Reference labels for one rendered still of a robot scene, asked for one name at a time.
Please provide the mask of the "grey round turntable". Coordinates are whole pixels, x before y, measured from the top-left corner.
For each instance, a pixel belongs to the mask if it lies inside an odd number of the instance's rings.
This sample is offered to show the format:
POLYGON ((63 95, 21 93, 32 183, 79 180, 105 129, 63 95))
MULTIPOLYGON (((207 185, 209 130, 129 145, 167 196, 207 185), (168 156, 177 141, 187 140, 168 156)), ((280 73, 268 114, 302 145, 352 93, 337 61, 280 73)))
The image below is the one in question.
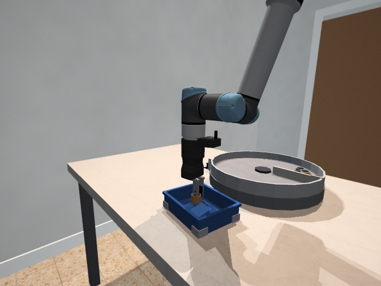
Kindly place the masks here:
POLYGON ((300 158, 234 151, 209 158, 206 164, 211 186, 242 204, 293 211, 316 206, 324 198, 325 171, 300 158), (294 171, 296 167, 303 167, 312 175, 294 171))

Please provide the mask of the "blue plastic crate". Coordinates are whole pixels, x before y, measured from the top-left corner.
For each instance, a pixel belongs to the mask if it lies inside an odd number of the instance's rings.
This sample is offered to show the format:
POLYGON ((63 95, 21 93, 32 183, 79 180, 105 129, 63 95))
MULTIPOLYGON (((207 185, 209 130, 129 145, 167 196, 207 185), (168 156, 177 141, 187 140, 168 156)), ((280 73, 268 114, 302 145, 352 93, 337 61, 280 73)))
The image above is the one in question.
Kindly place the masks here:
POLYGON ((191 202, 193 183, 163 191, 163 206, 198 239, 240 220, 241 203, 204 184, 200 204, 191 202))

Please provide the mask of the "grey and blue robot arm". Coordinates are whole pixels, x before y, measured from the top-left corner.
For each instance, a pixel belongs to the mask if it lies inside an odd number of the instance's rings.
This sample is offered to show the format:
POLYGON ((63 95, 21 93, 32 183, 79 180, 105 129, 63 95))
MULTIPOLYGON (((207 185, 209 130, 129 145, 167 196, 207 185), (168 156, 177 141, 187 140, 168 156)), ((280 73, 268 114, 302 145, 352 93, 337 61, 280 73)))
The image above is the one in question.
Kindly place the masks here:
POLYGON ((206 120, 252 124, 258 104, 293 18, 304 0, 266 0, 267 11, 237 94, 208 94, 204 87, 182 90, 182 124, 204 125, 206 120))

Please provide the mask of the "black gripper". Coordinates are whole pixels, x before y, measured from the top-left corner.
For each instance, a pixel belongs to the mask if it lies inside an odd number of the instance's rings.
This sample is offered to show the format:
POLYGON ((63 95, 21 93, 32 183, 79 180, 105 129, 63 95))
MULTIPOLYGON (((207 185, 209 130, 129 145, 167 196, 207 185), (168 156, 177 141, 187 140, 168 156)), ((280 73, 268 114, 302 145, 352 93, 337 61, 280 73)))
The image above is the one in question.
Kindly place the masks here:
POLYGON ((205 137, 206 125, 183 125, 181 139, 181 177, 193 181, 193 196, 204 196, 204 165, 205 147, 221 146, 221 138, 205 137))

